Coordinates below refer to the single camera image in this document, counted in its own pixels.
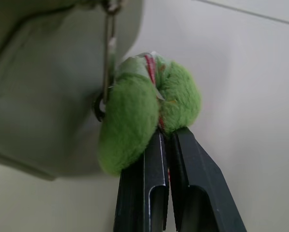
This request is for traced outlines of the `pale green zip pouch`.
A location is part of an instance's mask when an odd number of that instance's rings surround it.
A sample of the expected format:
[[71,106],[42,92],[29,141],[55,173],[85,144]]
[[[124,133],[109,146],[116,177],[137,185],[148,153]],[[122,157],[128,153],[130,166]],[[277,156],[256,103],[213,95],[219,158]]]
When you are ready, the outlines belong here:
[[117,12],[121,59],[144,0],[0,0],[0,165],[38,178],[99,172],[106,15]]

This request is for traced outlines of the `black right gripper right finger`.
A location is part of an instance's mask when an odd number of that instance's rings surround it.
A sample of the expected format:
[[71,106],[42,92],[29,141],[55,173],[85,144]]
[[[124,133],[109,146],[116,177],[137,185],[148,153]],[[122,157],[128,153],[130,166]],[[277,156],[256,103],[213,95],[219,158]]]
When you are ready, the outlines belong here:
[[188,128],[167,141],[177,232],[247,232],[218,165]]

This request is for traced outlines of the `green plush keychain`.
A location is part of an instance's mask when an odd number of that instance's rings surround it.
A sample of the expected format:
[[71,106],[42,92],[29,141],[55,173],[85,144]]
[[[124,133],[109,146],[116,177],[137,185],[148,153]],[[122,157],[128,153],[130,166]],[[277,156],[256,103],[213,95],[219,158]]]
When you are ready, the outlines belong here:
[[106,13],[103,91],[94,104],[101,122],[98,161],[104,172],[120,175],[137,162],[157,129],[164,134],[192,125],[201,94],[191,73],[156,52],[116,65],[116,16],[124,0],[102,0]]

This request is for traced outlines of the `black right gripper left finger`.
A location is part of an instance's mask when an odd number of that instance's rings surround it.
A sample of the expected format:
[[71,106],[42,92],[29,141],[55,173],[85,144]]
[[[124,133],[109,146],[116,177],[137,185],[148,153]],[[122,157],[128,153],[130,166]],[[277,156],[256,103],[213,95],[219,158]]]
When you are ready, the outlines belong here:
[[121,172],[113,232],[164,232],[168,197],[165,143],[157,130],[140,159]]

